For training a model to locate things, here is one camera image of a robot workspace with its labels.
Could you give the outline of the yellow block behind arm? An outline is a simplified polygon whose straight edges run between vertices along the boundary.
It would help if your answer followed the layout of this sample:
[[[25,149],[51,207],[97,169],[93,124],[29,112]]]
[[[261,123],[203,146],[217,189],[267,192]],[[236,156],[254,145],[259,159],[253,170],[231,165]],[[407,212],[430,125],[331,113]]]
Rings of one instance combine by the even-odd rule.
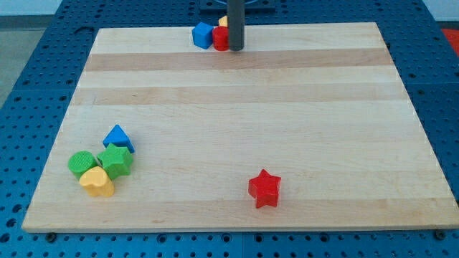
[[[223,17],[219,18],[218,23],[219,23],[220,27],[228,27],[228,17],[227,16],[223,16]]]

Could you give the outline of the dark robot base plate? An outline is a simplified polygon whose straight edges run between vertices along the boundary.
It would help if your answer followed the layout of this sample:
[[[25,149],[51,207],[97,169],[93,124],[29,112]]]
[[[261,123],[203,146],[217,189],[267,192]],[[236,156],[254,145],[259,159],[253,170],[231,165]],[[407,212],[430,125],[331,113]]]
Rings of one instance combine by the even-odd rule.
[[[214,13],[227,10],[227,0],[198,0],[201,13]],[[245,0],[246,11],[275,11],[276,0]]]

